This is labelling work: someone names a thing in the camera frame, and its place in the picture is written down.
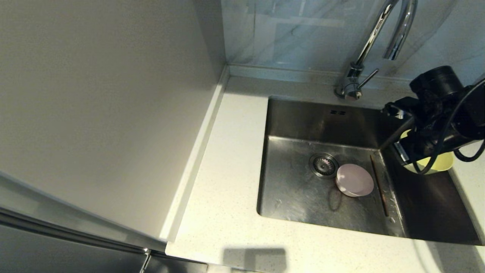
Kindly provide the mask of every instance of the faucet spout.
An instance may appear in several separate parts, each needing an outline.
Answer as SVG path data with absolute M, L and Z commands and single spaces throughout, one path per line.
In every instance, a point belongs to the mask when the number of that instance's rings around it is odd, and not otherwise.
M 359 84 L 358 79 L 364 69 L 364 60 L 369 54 L 369 51 L 374 45 L 377 36 L 384 26 L 384 23 L 397 2 L 399 2 L 399 0 L 386 0 L 382 6 L 362 51 L 360 52 L 358 58 L 354 62 L 350 63 L 350 67 L 345 74 L 345 77 L 342 79 L 341 85 L 335 89 L 335 94 L 338 97 L 354 101 L 358 100 L 362 96 L 360 89 L 366 82 Z M 409 30 L 411 29 L 417 6 L 418 0 L 402 0 L 401 13 L 399 15 L 396 28 L 394 29 L 394 34 L 392 35 L 392 39 L 386 49 L 386 52 L 384 52 L 383 58 L 389 60 L 396 59 L 397 55 L 401 51 L 401 48 L 403 47 L 407 35 L 409 34 Z

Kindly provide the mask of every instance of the marble backsplash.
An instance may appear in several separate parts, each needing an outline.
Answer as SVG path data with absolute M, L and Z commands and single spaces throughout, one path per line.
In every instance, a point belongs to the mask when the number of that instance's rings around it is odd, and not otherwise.
M 227 62 L 342 72 L 372 28 L 384 0 L 222 0 Z M 389 16 L 363 74 L 414 79 L 450 65 L 464 85 L 485 75 L 483 0 L 419 0 L 398 58 L 382 58 L 399 15 Z

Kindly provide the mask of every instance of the sink drain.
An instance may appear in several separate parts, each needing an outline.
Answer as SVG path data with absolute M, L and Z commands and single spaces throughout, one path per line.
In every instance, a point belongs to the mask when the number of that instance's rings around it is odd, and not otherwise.
M 310 169 L 318 177 L 334 178 L 339 164 L 327 153 L 314 154 L 310 158 Z

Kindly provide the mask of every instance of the metal handle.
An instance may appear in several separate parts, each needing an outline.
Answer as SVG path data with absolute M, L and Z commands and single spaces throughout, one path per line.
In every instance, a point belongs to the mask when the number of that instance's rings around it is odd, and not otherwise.
M 370 79 L 372 79 L 373 76 L 375 76 L 379 72 L 379 69 L 376 68 L 374 72 L 372 72 L 367 78 L 365 78 L 359 86 L 357 86 L 357 89 L 361 89 Z

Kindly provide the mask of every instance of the sink basin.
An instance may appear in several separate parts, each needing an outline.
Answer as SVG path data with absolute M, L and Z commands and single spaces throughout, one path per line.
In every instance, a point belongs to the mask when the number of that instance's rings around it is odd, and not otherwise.
M 270 99 L 258 213 L 361 232 L 481 245 L 450 174 L 417 175 L 395 159 L 388 144 L 404 126 L 378 110 Z M 369 195 L 348 197 L 337 188 L 335 172 L 347 163 L 369 172 L 374 180 Z

